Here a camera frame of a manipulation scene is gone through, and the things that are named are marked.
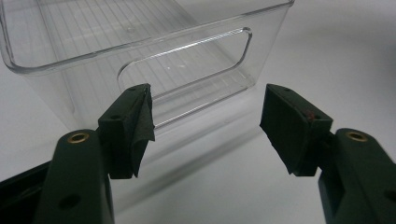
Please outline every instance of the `white table surface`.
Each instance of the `white table surface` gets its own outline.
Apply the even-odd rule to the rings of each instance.
[[[320,171],[288,175],[259,128],[265,84],[299,92],[333,132],[374,136],[395,161],[395,61],[395,1],[297,0],[256,87],[162,131],[140,177],[112,182],[117,223],[324,223]],[[0,63],[0,180],[50,160],[67,132]]]

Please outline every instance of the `plastic storage container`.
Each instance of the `plastic storage container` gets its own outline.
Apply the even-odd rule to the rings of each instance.
[[[253,86],[293,0],[3,0],[5,64],[70,129],[149,83],[157,127]]]

